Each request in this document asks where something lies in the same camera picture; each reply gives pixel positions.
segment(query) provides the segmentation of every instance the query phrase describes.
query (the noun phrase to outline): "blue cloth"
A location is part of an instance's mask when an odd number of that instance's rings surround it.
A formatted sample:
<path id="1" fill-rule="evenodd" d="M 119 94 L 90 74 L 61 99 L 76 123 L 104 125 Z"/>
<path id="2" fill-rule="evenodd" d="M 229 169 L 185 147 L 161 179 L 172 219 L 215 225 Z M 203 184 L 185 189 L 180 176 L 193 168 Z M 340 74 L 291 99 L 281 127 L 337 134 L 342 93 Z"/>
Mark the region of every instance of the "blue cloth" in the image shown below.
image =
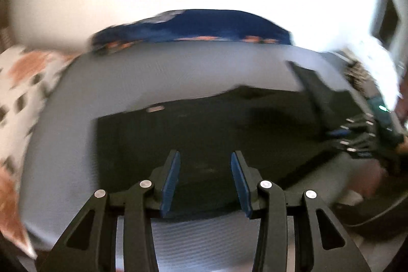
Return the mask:
<path id="1" fill-rule="evenodd" d="M 103 29 L 93 35 L 92 50 L 104 54 L 140 41 L 191 40 L 291 45 L 287 30 L 257 15 L 234 10 L 177 10 Z"/>

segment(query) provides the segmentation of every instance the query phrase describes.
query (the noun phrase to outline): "folded blue cloth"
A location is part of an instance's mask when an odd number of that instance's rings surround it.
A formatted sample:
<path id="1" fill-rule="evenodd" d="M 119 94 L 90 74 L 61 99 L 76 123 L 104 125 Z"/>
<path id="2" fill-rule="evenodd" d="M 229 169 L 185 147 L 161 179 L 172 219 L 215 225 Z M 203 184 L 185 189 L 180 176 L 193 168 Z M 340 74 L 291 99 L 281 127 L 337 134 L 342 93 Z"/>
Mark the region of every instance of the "folded blue cloth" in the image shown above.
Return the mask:
<path id="1" fill-rule="evenodd" d="M 92 51 L 111 53 L 136 42 L 242 41 L 291 45 L 290 33 L 257 15 L 234 10 L 177 10 L 108 27 L 92 37 Z"/>

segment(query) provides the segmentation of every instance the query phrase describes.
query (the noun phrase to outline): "gray table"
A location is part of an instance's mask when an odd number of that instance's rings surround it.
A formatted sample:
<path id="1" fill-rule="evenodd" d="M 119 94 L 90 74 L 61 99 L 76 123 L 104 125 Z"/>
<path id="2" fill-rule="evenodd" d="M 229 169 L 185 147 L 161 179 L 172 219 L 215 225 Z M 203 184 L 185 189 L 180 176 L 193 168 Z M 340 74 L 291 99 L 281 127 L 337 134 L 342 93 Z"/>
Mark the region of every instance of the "gray table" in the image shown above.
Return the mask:
<path id="1" fill-rule="evenodd" d="M 192 41 L 139 44 L 109 56 L 81 56 L 50 96 L 27 150 L 20 211 L 37 246 L 51 248 L 98 189 L 96 118 L 164 101 L 210 96 L 239 84 L 302 90 L 286 60 L 318 71 L 332 89 L 350 90 L 369 111 L 318 53 L 294 46 Z M 330 203 L 359 164 L 340 155 L 293 189 L 314 189 Z M 253 259 L 259 223 L 235 212 L 203 221 L 154 222 L 152 227 L 161 272 L 212 271 Z"/>

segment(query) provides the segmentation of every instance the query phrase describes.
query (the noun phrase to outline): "black cloth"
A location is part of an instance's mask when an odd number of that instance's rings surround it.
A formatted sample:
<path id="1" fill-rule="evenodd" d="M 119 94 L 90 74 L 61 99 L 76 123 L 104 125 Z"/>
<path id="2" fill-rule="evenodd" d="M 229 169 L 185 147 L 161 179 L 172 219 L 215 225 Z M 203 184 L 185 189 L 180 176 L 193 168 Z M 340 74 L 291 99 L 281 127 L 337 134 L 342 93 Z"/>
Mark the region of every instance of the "black cloth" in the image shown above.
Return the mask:
<path id="1" fill-rule="evenodd" d="M 264 178 L 283 187 L 336 154 L 321 139 L 320 122 L 305 92 L 242 86 L 160 105 L 164 109 L 155 112 L 99 118 L 97 161 L 100 187 L 116 192 L 148 178 L 171 149 L 180 151 L 171 216 L 239 207 L 230 167 L 235 150 Z M 354 112 L 354 102 L 349 109 Z"/>

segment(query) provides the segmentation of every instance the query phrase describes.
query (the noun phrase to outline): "round metal pin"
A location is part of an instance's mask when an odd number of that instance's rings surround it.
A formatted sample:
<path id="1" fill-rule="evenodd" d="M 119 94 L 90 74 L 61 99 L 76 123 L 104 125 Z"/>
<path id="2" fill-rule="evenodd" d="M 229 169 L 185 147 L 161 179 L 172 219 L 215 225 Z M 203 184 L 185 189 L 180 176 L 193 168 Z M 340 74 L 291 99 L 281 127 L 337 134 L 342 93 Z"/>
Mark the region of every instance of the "round metal pin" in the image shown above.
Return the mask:
<path id="1" fill-rule="evenodd" d="M 272 182 L 268 180 L 262 180 L 260 183 L 262 188 L 271 188 L 272 187 Z"/>
<path id="2" fill-rule="evenodd" d="M 308 191 L 306 191 L 305 194 L 310 199 L 315 199 L 317 197 L 316 192 L 314 192 L 313 190 L 308 190 Z"/>
<path id="3" fill-rule="evenodd" d="M 95 192 L 95 197 L 97 198 L 97 199 L 100 199 L 101 197 L 103 197 L 103 196 L 105 196 L 106 195 L 106 192 L 103 190 L 103 189 L 99 189 L 99 190 L 97 190 L 96 192 Z"/>
<path id="4" fill-rule="evenodd" d="M 143 180 L 139 184 L 142 188 L 149 188 L 152 185 L 150 180 Z"/>

